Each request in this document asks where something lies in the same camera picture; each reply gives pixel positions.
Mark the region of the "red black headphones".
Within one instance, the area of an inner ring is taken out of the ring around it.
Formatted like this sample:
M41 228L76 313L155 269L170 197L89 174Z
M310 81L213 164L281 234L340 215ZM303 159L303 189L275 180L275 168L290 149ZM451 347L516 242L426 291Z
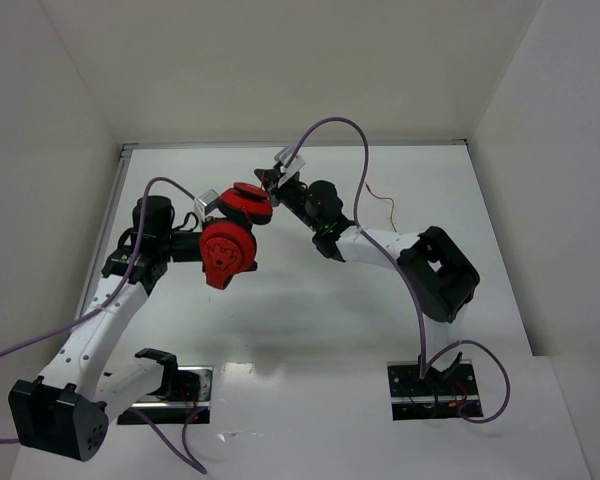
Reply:
M199 238L206 283L218 290L238 274L257 269L257 241L252 229L271 222L273 206L260 186L235 182L218 201L223 218L207 223Z

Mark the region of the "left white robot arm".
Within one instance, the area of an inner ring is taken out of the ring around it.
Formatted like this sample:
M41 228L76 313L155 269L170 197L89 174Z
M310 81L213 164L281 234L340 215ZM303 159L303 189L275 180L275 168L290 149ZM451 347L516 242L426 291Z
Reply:
M8 403L21 445L86 462L111 422L144 396L167 400L187 379L174 354L142 348L129 364L107 362L170 260L174 209L164 196L139 200L133 225L107 258L85 315L32 381L19 380Z

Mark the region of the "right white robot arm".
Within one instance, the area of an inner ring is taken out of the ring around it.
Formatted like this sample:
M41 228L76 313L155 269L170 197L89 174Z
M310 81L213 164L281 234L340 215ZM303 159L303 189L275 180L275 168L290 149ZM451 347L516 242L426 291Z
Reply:
M295 174L284 182L279 167L256 169L254 175L274 206L286 207L313 232L312 243L323 257L389 268L399 275L419 324L419 383L431 394L445 391L454 372L443 360L427 362L426 322L453 323L480 283L477 270L446 231L431 226L404 234L361 227L343 214L343 202L329 181L307 185Z

